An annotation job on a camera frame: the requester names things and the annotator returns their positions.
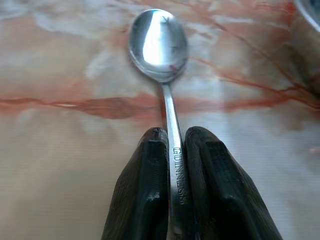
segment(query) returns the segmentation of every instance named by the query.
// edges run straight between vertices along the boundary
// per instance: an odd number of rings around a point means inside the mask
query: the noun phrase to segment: silver spoon
[[[133,22],[129,38],[130,56],[148,77],[162,88],[169,140],[169,230],[173,239],[192,239],[192,204],[183,145],[170,83],[181,74],[188,60],[188,43],[183,27],[169,12],[151,9]]]

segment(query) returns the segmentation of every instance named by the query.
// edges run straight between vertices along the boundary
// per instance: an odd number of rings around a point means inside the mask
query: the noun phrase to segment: marble surface
[[[320,101],[291,60],[287,0],[0,1],[0,238],[100,239],[156,86],[128,60],[130,24],[161,8],[187,32],[173,87],[182,134],[215,133],[285,240],[320,235]]]

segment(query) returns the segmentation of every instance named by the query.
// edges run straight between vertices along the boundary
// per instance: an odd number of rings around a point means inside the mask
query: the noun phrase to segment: spoon bowl
[[[151,9],[135,19],[129,53],[140,71],[160,83],[167,83],[184,70],[188,42],[182,25],[171,13]]]

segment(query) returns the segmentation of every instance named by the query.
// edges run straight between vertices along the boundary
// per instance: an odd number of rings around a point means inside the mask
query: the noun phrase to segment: metal container
[[[304,82],[320,94],[320,0],[294,0],[292,59]]]

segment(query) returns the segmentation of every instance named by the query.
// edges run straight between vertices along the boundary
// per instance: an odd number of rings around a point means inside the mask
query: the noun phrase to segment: metal teaspoon
[[[129,53],[137,68],[162,88],[169,140],[169,231],[175,240],[192,239],[192,204],[183,145],[170,84],[188,60],[188,42],[179,21],[169,12],[150,9],[133,22]]]

